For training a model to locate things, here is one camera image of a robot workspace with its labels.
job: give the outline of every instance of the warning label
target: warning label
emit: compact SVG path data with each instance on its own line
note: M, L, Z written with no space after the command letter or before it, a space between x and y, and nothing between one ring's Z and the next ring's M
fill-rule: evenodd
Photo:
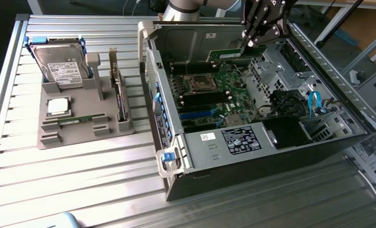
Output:
M81 75L76 62L48 63L48 66L59 85L81 83Z
M245 153L261 149L251 126L221 131L231 154Z

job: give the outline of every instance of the hard drive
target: hard drive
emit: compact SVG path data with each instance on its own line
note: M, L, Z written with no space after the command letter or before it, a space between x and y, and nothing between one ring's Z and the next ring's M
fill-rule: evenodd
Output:
M85 62L84 40L33 38L27 45L39 64L45 82L56 82L60 89L83 87L91 78Z

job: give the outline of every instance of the cpu socket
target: cpu socket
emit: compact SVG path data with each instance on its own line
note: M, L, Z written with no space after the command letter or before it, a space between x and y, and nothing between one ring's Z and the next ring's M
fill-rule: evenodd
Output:
M191 90L192 92L208 92L215 91L216 83L211 74L197 74L197 75L188 75L187 80L189 81Z

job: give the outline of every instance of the motherboard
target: motherboard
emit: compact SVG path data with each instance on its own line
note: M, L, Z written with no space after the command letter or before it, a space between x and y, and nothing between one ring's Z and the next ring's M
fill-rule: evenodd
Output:
M251 123L256 112L241 77L236 65L227 62L212 73L169 75L187 133Z

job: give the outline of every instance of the metal table surface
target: metal table surface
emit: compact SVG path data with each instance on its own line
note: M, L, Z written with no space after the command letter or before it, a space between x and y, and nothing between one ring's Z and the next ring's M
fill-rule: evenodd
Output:
M340 154L311 167L165 202L137 71L141 20L156 18L44 15L16 22L0 75L0 227L36 227L65 211L83 227L376 227L376 198ZM108 52L117 48L133 135L36 148L41 72L23 48L24 35L81 35L88 52L100 53L101 76L109 76Z

